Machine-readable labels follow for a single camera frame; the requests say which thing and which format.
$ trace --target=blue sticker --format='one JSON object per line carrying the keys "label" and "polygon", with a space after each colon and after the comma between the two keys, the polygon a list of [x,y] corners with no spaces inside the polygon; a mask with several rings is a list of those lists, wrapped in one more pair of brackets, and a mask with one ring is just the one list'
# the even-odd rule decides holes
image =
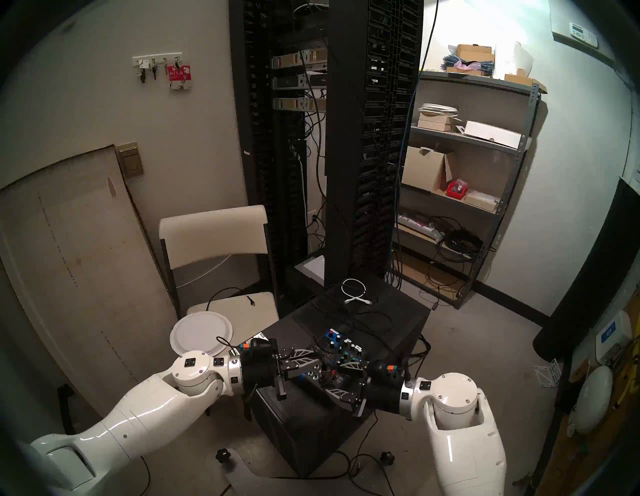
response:
{"label": "blue sticker", "polygon": [[609,339],[609,336],[611,336],[613,334],[613,331],[615,330],[616,321],[613,321],[608,329],[602,333],[602,336],[600,337],[600,343],[604,343],[607,339]]}

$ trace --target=light switch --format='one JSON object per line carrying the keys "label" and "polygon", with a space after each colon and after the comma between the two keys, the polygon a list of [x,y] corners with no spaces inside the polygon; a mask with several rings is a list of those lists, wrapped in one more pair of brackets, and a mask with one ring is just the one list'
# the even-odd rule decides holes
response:
{"label": "light switch", "polygon": [[137,143],[127,143],[116,148],[118,163],[124,177],[131,177],[144,173]]}

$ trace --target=white plate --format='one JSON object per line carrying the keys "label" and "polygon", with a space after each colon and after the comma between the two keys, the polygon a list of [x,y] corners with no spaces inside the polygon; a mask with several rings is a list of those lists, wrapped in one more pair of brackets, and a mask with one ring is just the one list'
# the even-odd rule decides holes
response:
{"label": "white plate", "polygon": [[225,345],[216,340],[220,336],[231,342],[234,331],[224,315],[215,312],[195,312],[176,322],[169,336],[171,347],[178,355],[187,351],[204,351],[216,356]]}

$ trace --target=chair backrest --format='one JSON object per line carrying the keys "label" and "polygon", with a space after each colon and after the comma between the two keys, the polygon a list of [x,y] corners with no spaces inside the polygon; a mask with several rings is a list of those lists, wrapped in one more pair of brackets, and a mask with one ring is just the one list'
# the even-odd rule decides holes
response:
{"label": "chair backrest", "polygon": [[240,253],[268,254],[262,205],[167,217],[160,221],[170,269]]}

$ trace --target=circuit board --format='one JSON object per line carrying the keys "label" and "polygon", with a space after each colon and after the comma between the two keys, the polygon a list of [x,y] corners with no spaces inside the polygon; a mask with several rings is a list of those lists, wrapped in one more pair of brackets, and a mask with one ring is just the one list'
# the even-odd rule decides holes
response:
{"label": "circuit board", "polygon": [[314,370],[298,376],[298,385],[314,396],[327,399],[325,389],[348,390],[354,377],[339,372],[340,365],[350,362],[360,362],[367,358],[362,346],[351,339],[329,329],[319,340],[313,342],[309,348],[317,351],[321,356],[322,365],[316,365]]}

